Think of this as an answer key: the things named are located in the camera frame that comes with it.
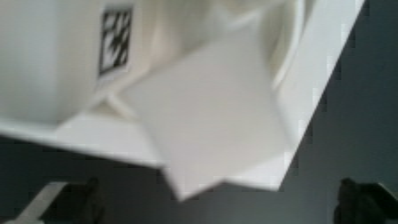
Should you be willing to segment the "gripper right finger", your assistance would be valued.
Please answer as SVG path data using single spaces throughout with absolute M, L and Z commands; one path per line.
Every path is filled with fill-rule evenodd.
M 334 224 L 387 224 L 398 220 L 398 192 L 380 182 L 341 180 Z

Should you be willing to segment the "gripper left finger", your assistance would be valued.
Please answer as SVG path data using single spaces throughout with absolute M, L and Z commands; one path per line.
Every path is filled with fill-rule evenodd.
M 106 224 L 99 180 L 50 182 L 7 224 Z

